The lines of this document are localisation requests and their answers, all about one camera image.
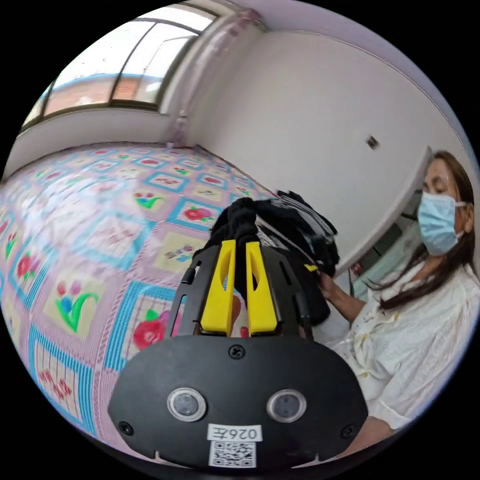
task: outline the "white wall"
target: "white wall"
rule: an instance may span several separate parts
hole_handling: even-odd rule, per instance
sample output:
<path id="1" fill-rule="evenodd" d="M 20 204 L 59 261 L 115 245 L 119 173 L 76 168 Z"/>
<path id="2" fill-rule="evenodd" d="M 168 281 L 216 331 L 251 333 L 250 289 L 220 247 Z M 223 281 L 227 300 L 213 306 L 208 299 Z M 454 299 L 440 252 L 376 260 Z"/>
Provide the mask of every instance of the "white wall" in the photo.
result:
<path id="1" fill-rule="evenodd" d="M 172 119 L 155 111 L 98 108 L 54 116 L 22 132 L 3 178 L 44 155 L 100 142 L 165 142 Z"/>
<path id="2" fill-rule="evenodd" d="M 340 271 L 402 211 L 428 146 L 451 151 L 475 179 L 455 132 L 425 94 L 388 64 L 328 37 L 262 34 L 209 88 L 192 138 L 328 217 L 339 231 Z M 366 145 L 369 135 L 377 150 Z"/>

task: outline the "bed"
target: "bed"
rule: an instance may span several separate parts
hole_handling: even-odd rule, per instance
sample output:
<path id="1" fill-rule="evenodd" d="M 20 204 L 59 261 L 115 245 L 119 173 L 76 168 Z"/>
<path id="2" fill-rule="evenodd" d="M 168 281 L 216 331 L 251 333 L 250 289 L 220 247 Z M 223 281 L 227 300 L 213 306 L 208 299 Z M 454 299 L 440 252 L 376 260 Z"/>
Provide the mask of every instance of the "bed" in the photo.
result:
<path id="1" fill-rule="evenodd" d="M 1 309 L 33 380 L 75 427 L 131 451 L 107 404 L 160 341 L 193 252 L 236 198 L 271 193 L 200 147 L 109 143 L 48 155 L 0 188 Z M 233 331 L 240 335 L 245 306 Z"/>

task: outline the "printed number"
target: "printed number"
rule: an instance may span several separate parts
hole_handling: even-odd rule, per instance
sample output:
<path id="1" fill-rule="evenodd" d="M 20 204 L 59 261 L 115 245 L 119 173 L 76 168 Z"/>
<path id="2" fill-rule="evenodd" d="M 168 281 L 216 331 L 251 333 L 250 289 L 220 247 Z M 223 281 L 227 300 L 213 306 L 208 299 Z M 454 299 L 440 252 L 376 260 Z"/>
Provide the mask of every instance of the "printed number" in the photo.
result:
<path id="1" fill-rule="evenodd" d="M 232 428 L 215 428 L 213 435 L 219 440 L 255 440 L 257 438 L 257 430 L 254 428 L 241 428 L 239 430 Z"/>

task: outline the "face mask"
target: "face mask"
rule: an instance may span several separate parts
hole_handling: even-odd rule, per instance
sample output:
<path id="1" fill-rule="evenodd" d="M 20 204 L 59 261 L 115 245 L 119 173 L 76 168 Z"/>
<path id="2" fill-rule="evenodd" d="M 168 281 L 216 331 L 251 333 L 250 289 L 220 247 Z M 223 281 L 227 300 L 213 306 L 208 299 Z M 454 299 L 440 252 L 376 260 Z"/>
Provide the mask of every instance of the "face mask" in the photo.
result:
<path id="1" fill-rule="evenodd" d="M 455 209 L 465 205 L 462 201 L 456 203 L 448 195 L 423 192 L 418 207 L 418 225 L 430 255 L 445 255 L 458 243 L 463 233 L 455 233 Z"/>

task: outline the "sticker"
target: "sticker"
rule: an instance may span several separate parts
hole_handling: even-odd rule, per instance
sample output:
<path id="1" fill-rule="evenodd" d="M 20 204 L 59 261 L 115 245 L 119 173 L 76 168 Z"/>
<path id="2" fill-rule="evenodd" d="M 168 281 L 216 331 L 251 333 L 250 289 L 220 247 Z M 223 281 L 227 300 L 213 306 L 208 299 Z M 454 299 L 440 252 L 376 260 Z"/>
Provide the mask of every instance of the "sticker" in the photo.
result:
<path id="1" fill-rule="evenodd" d="M 209 467 L 254 469 L 257 467 L 257 442 L 261 442 L 262 426 L 208 424 L 210 441 Z"/>

